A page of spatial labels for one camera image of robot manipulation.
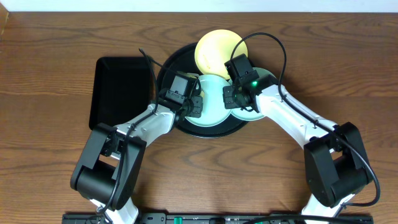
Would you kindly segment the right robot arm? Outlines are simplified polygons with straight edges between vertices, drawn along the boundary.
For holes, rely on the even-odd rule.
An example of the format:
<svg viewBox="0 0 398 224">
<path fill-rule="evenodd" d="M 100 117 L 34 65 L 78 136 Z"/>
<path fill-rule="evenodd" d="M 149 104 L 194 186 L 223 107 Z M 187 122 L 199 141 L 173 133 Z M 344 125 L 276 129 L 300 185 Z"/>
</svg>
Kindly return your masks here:
<svg viewBox="0 0 398 224">
<path fill-rule="evenodd" d="M 343 223 L 341 210 L 366 185 L 380 187 L 358 128 L 338 125 L 295 99 L 273 75 L 249 67 L 232 70 L 232 85 L 223 90 L 226 108 L 250 108 L 270 118 L 303 149 L 310 199 L 297 221 Z"/>
</svg>

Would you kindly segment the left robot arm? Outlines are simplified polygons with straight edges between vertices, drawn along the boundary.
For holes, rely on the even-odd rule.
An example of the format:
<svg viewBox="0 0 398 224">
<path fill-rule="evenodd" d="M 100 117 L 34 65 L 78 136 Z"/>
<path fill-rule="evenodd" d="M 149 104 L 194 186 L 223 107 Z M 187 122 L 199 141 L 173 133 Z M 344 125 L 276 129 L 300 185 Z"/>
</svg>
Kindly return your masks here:
<svg viewBox="0 0 398 224">
<path fill-rule="evenodd" d="M 83 148 L 70 186 L 97 206 L 85 223 L 134 223 L 131 200 L 147 146 L 188 116 L 200 117 L 203 90 L 181 95 L 163 89 L 147 109 L 124 124 L 96 125 Z"/>
</svg>

